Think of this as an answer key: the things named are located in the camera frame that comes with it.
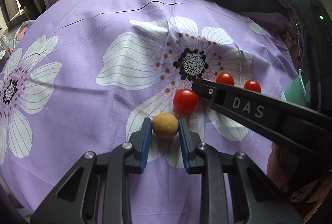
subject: foam ball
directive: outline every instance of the foam ball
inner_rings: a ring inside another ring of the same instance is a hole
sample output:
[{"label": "foam ball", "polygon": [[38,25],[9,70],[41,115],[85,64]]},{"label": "foam ball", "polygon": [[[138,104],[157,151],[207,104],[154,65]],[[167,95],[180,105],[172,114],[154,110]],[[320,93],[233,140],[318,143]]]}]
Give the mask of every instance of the foam ball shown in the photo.
[{"label": "foam ball", "polygon": [[161,139],[172,139],[178,132],[178,128],[177,118],[169,113],[158,114],[152,120],[153,132]]}]

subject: white flower print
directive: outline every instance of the white flower print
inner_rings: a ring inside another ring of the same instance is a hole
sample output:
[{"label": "white flower print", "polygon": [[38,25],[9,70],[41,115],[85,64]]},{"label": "white flower print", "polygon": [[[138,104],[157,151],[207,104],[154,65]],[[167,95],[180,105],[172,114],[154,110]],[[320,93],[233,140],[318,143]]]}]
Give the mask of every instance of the white flower print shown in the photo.
[{"label": "white flower print", "polygon": [[249,22],[249,27],[252,31],[256,32],[257,34],[261,34],[263,32],[263,29],[253,20],[251,20],[249,17],[237,14],[239,18],[241,18],[243,21]]},{"label": "white flower print", "polygon": [[28,114],[41,111],[54,90],[54,78],[61,69],[60,62],[32,68],[54,49],[58,37],[41,36],[24,53],[18,48],[9,58],[0,80],[0,164],[9,148],[18,158],[29,155],[32,147],[32,130],[19,107]]},{"label": "white flower print", "polygon": [[[165,20],[131,20],[129,23],[156,41],[133,32],[118,36],[103,57],[104,67],[96,83],[116,85],[127,90],[145,89],[159,81],[169,81],[169,84],[132,111],[127,120],[126,138],[129,139],[131,133],[140,129],[144,117],[153,118],[168,112],[177,118],[186,118],[189,129],[197,132],[203,140],[203,101],[191,115],[181,115],[174,111],[175,91],[191,88],[196,78],[216,80],[223,71],[234,77],[236,86],[243,87],[251,79],[250,53],[229,46],[234,41],[222,28],[206,27],[199,35],[196,23],[185,17],[172,17],[170,23]],[[225,46],[224,52],[220,50],[222,46]],[[210,107],[207,114],[226,139],[241,141],[248,133],[247,128],[235,121],[215,116]],[[162,155],[171,166],[183,168],[178,135],[170,141],[152,135],[148,161]]]}]

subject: cherry tomato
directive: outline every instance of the cherry tomato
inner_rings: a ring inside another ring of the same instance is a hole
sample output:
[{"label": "cherry tomato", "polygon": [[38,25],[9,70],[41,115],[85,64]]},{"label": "cherry tomato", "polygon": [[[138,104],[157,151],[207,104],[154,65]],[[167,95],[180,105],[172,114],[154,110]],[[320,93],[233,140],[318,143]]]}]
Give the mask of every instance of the cherry tomato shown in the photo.
[{"label": "cherry tomato", "polygon": [[219,74],[218,77],[217,77],[217,82],[234,86],[234,79],[227,72],[222,72],[221,74]]},{"label": "cherry tomato", "polygon": [[261,92],[261,86],[259,85],[259,83],[255,80],[249,80],[244,84],[244,89],[248,89],[251,91],[256,91],[258,93]]},{"label": "cherry tomato", "polygon": [[183,114],[193,113],[200,103],[195,92],[188,88],[179,89],[175,92],[173,105],[176,111]]}]

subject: purple tablecloth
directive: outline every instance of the purple tablecloth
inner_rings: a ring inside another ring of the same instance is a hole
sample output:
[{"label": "purple tablecloth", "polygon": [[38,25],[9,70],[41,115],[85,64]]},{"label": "purple tablecloth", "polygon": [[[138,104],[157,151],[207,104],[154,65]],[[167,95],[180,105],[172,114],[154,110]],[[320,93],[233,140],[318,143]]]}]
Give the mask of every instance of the purple tablecloth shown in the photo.
[{"label": "purple tablecloth", "polygon": [[[33,212],[84,152],[111,151],[161,112],[187,118],[204,142],[246,152],[266,171],[271,141],[206,101],[190,116],[174,111],[177,89],[222,71],[239,87],[257,80],[275,98],[297,75],[284,43],[212,2],[60,0],[1,73],[0,176]],[[153,135],[130,191],[134,224],[199,222],[200,176],[185,173],[177,136]]]}]

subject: metal bolt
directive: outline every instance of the metal bolt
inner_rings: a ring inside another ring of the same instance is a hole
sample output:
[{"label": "metal bolt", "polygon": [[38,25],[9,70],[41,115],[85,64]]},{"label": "metal bolt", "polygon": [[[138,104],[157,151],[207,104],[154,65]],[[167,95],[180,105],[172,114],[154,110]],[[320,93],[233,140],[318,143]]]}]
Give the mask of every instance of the metal bolt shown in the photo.
[{"label": "metal bolt", "polygon": [[208,145],[206,143],[201,143],[197,145],[198,149],[205,150],[207,149]]},{"label": "metal bolt", "polygon": [[123,147],[124,149],[130,149],[130,148],[132,148],[132,143],[129,143],[129,142],[123,143],[123,144],[122,144],[122,147]]},{"label": "metal bolt", "polygon": [[85,157],[86,159],[92,159],[94,155],[95,155],[95,154],[94,154],[93,152],[89,151],[89,152],[86,152],[86,153],[84,154],[84,157]]},{"label": "metal bolt", "polygon": [[237,153],[236,153],[236,157],[237,157],[238,159],[244,159],[244,158],[246,157],[246,154],[243,153],[243,152],[237,152]]}]

